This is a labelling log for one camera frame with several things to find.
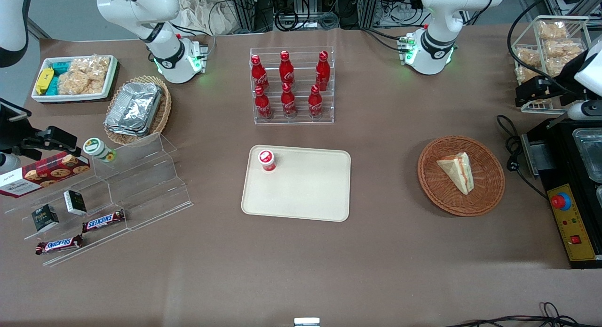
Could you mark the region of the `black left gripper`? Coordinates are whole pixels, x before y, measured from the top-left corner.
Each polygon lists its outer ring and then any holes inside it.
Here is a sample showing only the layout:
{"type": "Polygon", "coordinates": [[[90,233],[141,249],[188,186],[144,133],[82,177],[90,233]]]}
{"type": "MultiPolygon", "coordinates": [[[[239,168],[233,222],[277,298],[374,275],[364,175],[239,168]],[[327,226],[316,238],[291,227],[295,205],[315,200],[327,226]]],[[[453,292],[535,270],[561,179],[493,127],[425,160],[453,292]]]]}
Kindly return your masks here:
{"type": "Polygon", "coordinates": [[[576,81],[575,75],[580,71],[587,54],[588,50],[571,59],[559,74],[559,83],[570,93],[555,84],[549,86],[546,78],[531,78],[516,87],[515,106],[522,107],[528,102],[546,100],[549,95],[551,98],[557,99],[560,105],[568,105],[576,100],[583,99],[586,94],[584,92],[585,87],[576,81]]]}

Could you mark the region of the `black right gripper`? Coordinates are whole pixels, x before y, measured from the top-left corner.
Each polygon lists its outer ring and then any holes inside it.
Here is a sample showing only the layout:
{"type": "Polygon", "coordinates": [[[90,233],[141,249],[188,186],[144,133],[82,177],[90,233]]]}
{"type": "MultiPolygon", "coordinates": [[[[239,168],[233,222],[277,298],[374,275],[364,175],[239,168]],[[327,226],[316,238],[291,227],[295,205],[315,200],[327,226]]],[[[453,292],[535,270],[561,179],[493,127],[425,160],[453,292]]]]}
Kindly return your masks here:
{"type": "Polygon", "coordinates": [[[41,160],[39,148],[49,147],[54,151],[75,152],[78,150],[77,137],[56,126],[49,126],[41,132],[41,138],[28,138],[32,126],[28,118],[32,112],[17,106],[4,98],[0,106],[0,150],[11,152],[19,146],[19,155],[31,160],[41,160]]]}

